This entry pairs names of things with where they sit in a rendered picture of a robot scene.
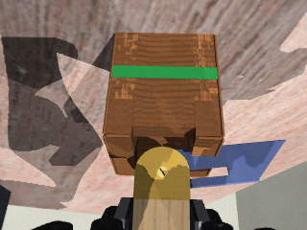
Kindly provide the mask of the brown wooden block with green band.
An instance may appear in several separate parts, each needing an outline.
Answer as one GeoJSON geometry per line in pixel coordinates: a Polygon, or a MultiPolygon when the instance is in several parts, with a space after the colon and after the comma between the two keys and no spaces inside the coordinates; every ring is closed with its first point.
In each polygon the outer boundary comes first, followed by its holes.
{"type": "Polygon", "coordinates": [[[156,147],[218,156],[224,114],[215,34],[115,33],[103,139],[115,174],[156,147]]]}

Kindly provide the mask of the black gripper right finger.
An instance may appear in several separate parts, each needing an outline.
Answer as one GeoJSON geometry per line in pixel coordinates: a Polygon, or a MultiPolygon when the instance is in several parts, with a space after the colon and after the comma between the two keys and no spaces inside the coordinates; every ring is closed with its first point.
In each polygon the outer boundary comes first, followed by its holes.
{"type": "Polygon", "coordinates": [[[190,199],[190,230],[233,230],[233,226],[223,222],[217,211],[205,209],[202,199],[190,199]]]}

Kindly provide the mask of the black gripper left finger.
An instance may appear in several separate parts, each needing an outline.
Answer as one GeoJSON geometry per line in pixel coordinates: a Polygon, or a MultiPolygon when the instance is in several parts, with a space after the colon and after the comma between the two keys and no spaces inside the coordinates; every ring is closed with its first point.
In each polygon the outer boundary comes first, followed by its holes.
{"type": "MultiPolygon", "coordinates": [[[[92,221],[90,230],[132,230],[134,197],[121,197],[118,206],[109,206],[101,218],[92,221]]],[[[73,230],[73,224],[55,220],[31,230],[73,230]]]]}

